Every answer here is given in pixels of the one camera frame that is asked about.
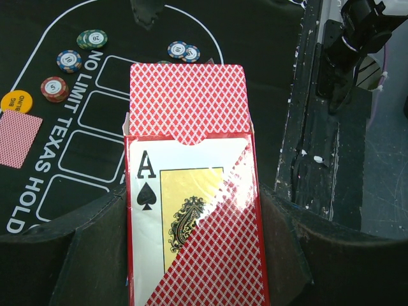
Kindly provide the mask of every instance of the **betting box outline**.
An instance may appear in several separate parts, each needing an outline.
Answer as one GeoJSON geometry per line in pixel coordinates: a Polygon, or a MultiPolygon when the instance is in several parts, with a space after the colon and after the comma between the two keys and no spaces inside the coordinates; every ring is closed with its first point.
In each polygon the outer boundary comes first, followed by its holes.
{"type": "Polygon", "coordinates": [[[85,104],[84,104],[84,107],[83,107],[82,110],[81,110],[81,113],[80,113],[79,116],[78,116],[78,120],[77,120],[78,125],[79,125],[80,127],[82,127],[82,128],[87,128],[87,129],[91,129],[91,130],[94,130],[94,131],[98,131],[98,132],[100,132],[100,133],[104,133],[104,134],[108,134],[108,135],[111,135],[111,136],[116,136],[116,137],[119,137],[119,138],[123,138],[123,135],[122,135],[122,134],[115,134],[115,133],[112,133],[112,132],[105,131],[105,130],[103,130],[103,129],[97,129],[96,127],[94,128],[94,127],[87,126],[87,125],[81,123],[81,118],[82,118],[82,115],[83,115],[84,112],[85,112],[85,109],[86,109],[86,107],[87,107],[87,105],[88,105],[88,102],[89,102],[89,100],[91,99],[91,96],[92,96],[93,94],[95,94],[95,93],[104,94],[105,96],[111,96],[111,97],[113,97],[113,98],[118,98],[118,99],[127,101],[127,102],[129,103],[129,98],[124,98],[124,97],[120,97],[120,96],[115,96],[114,94],[110,94],[109,92],[91,91],[91,92],[89,93],[89,95],[88,95],[87,100],[85,101],[85,104]]]}
{"type": "Polygon", "coordinates": [[[82,134],[86,134],[86,135],[90,135],[90,136],[102,138],[102,139],[105,139],[105,140],[109,140],[109,141],[111,141],[111,142],[115,142],[115,143],[119,143],[119,144],[121,144],[121,145],[124,145],[124,143],[123,143],[122,141],[120,141],[120,140],[108,138],[108,137],[101,136],[101,135],[94,134],[94,133],[90,133],[90,132],[87,132],[87,131],[82,131],[81,129],[76,129],[76,130],[73,131],[73,132],[71,133],[71,135],[69,136],[69,139],[68,139],[68,141],[67,141],[67,143],[66,143],[66,145],[65,145],[64,151],[62,152],[62,154],[61,154],[61,156],[60,156],[60,158],[59,158],[59,160],[58,160],[58,168],[59,168],[61,171],[65,171],[65,172],[68,172],[68,173],[76,174],[76,175],[79,175],[79,176],[81,176],[81,177],[86,177],[86,178],[88,178],[88,179],[94,179],[94,180],[97,180],[97,181],[100,181],[100,182],[104,182],[104,183],[112,183],[112,182],[114,182],[114,181],[116,180],[117,174],[118,174],[118,172],[119,172],[119,168],[120,168],[120,166],[121,166],[121,164],[122,164],[122,161],[123,161],[125,152],[122,153],[122,155],[121,155],[121,157],[120,157],[120,159],[119,159],[119,163],[118,163],[118,165],[117,165],[117,167],[116,167],[115,175],[113,176],[113,178],[112,178],[111,180],[104,180],[103,178],[93,177],[92,175],[88,175],[88,174],[76,172],[76,171],[73,171],[73,170],[65,169],[64,167],[61,166],[61,161],[62,161],[62,159],[63,159],[63,157],[64,157],[64,155],[65,155],[65,152],[66,152],[66,150],[67,150],[67,148],[68,148],[68,145],[69,145],[69,143],[71,142],[73,135],[76,134],[76,133],[82,133],[82,134]]]}
{"type": "Polygon", "coordinates": [[[138,62],[136,62],[136,61],[132,61],[131,59],[125,59],[124,57],[119,57],[119,56],[116,56],[116,55],[109,55],[109,56],[107,56],[107,57],[105,58],[105,61],[104,61],[103,64],[102,64],[101,69],[99,70],[98,76],[97,76],[96,79],[95,79],[95,86],[98,87],[98,88],[100,88],[100,89],[104,89],[104,90],[106,90],[106,91],[112,91],[112,92],[116,92],[117,94],[124,94],[124,95],[126,95],[126,96],[130,96],[130,93],[126,93],[126,92],[123,92],[123,91],[117,91],[116,89],[112,89],[112,88],[105,87],[105,86],[102,86],[102,85],[99,85],[99,84],[98,84],[99,77],[100,77],[101,74],[102,74],[103,68],[105,68],[105,64],[108,62],[108,59],[110,59],[111,57],[113,57],[113,58],[115,58],[115,59],[120,59],[120,60],[126,61],[126,62],[132,62],[133,64],[137,64],[137,63],[138,63],[138,62]]]}
{"type": "Polygon", "coordinates": [[[69,177],[69,176],[63,175],[63,174],[55,174],[55,175],[50,179],[50,181],[48,182],[48,186],[47,186],[47,188],[45,189],[45,192],[44,192],[43,197],[42,197],[42,199],[41,199],[41,201],[40,201],[40,204],[39,204],[38,207],[37,207],[36,217],[37,217],[37,219],[40,220],[40,221],[44,221],[44,222],[49,222],[49,221],[50,221],[49,219],[42,218],[42,217],[40,216],[40,210],[41,210],[41,207],[43,206],[43,202],[44,202],[44,200],[45,200],[45,198],[46,198],[46,196],[47,196],[47,194],[48,194],[48,190],[50,189],[52,182],[53,182],[54,179],[56,179],[57,177],[62,177],[62,178],[67,179],[67,180],[73,180],[73,181],[75,181],[75,182],[83,183],[83,184],[85,184],[85,185],[90,185],[90,186],[94,186],[94,187],[97,187],[97,188],[101,188],[101,189],[106,190],[107,193],[109,192],[109,188],[107,188],[107,187],[105,187],[105,186],[98,185],[98,184],[95,184],[95,183],[91,183],[91,182],[88,182],[88,181],[86,181],[86,180],[80,180],[79,178],[69,177]]]}

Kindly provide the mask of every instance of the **green poker table felt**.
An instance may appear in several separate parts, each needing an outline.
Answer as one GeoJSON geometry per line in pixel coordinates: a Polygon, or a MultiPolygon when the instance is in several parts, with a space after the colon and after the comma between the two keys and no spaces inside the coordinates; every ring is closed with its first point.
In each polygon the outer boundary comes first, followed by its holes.
{"type": "Polygon", "coordinates": [[[0,235],[54,220],[124,182],[130,66],[182,62],[167,53],[173,41],[197,46],[198,64],[213,59],[244,67],[259,180],[273,186],[303,13],[289,1],[169,0],[146,30],[127,0],[2,1],[0,96],[27,91],[34,101],[29,115],[43,123],[21,169],[0,165],[0,235]],[[104,30],[108,43],[82,50],[76,39],[86,29],[104,30]],[[80,71],[59,69],[55,59],[63,50],[81,55],[80,71]],[[42,81],[52,76],[72,90],[63,103],[41,95],[42,81]],[[67,133],[58,136],[56,126],[67,133]]]}

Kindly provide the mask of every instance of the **ace of spades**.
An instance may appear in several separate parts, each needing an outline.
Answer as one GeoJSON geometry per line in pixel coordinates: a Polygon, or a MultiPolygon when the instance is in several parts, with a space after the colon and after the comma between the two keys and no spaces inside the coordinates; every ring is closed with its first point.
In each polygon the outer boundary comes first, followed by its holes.
{"type": "MultiPolygon", "coordinates": [[[[137,174],[138,179],[144,179],[144,176],[142,174],[143,170],[147,170],[150,172],[149,175],[147,175],[148,179],[155,179],[156,174],[153,172],[153,167],[152,164],[150,163],[149,155],[147,154],[147,151],[143,151],[143,156],[142,160],[140,161],[140,166],[137,174]]],[[[140,189],[140,192],[137,197],[137,202],[139,205],[143,206],[143,210],[152,210],[152,208],[149,205],[154,205],[156,204],[157,197],[152,190],[152,188],[149,186],[147,182],[144,183],[143,187],[140,189]]]]}

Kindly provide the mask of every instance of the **chip stack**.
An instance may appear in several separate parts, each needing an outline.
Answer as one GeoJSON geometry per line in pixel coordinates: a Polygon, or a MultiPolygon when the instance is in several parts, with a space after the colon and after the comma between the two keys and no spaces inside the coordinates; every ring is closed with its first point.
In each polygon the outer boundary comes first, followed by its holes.
{"type": "Polygon", "coordinates": [[[57,56],[57,65],[65,73],[77,72],[82,67],[82,58],[74,50],[62,51],[57,56]]]}
{"type": "Polygon", "coordinates": [[[196,62],[200,58],[200,50],[196,46],[186,45],[187,55],[181,58],[185,62],[196,62]]]}
{"type": "Polygon", "coordinates": [[[184,62],[192,63],[200,59],[200,50],[194,45],[188,45],[183,41],[174,41],[167,47],[168,55],[174,59],[182,59],[184,62]]]}
{"type": "Polygon", "coordinates": [[[106,45],[108,35],[102,30],[86,30],[79,34],[76,40],[81,49],[94,50],[106,45]]]}
{"type": "Polygon", "coordinates": [[[69,89],[62,78],[51,76],[41,84],[41,93],[49,102],[60,103],[69,96],[69,89]]]}

